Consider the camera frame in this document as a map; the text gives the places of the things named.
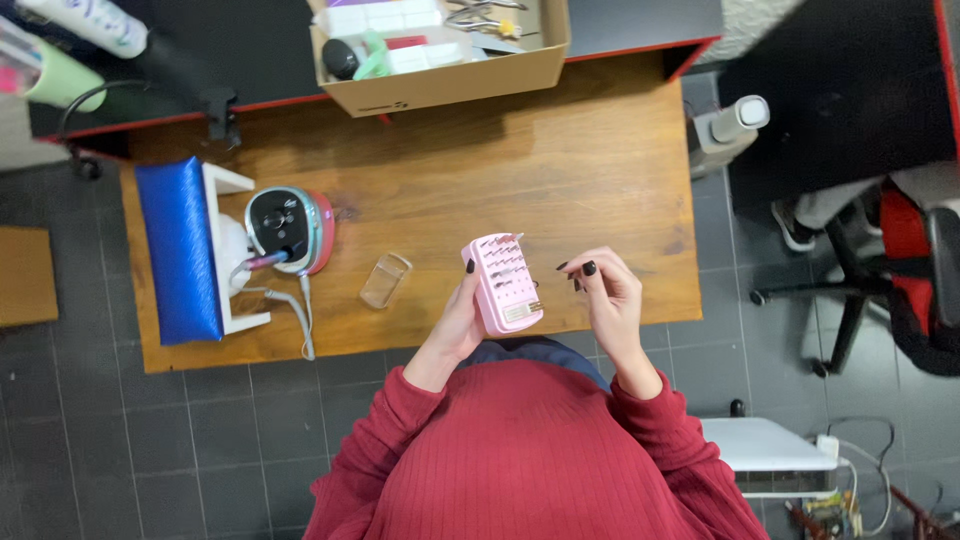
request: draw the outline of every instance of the pink drill bit holder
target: pink drill bit holder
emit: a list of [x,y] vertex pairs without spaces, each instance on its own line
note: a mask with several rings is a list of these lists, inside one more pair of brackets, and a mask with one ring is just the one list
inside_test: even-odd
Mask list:
[[543,318],[537,283],[530,277],[519,243],[516,240],[496,243],[498,238],[510,236],[510,233],[481,236],[460,252],[464,264],[472,258],[474,272],[480,273],[477,305],[487,333],[495,337],[530,328]]

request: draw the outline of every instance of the wall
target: wall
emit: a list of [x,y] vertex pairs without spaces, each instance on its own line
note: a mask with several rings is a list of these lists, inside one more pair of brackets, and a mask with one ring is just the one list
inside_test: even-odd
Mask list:
[[724,37],[697,63],[732,60],[747,52],[803,0],[723,0]]
[[0,171],[67,158],[59,146],[31,140],[27,102],[22,98],[0,94],[0,126],[4,127],[0,130]]

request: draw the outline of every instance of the clear plastic container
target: clear plastic container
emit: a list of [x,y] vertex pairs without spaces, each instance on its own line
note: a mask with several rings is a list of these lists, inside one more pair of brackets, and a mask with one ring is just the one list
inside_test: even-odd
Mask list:
[[397,254],[384,255],[376,262],[370,277],[360,289],[360,298],[376,309],[389,306],[400,284],[413,268],[409,260]]

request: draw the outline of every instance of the green cup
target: green cup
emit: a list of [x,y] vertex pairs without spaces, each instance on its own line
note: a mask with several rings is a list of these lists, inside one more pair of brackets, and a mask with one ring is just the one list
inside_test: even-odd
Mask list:
[[[66,109],[81,94],[104,83],[103,77],[43,39],[36,41],[36,48],[41,58],[40,78],[23,94],[30,101]],[[90,96],[77,110],[96,110],[106,98],[107,91],[104,90]]]

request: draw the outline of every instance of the blue arm rest cushion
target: blue arm rest cushion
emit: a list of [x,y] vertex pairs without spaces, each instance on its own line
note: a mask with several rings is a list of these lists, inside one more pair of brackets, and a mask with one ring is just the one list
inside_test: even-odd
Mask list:
[[190,158],[135,171],[154,269],[160,345],[219,341],[224,320],[201,162]]

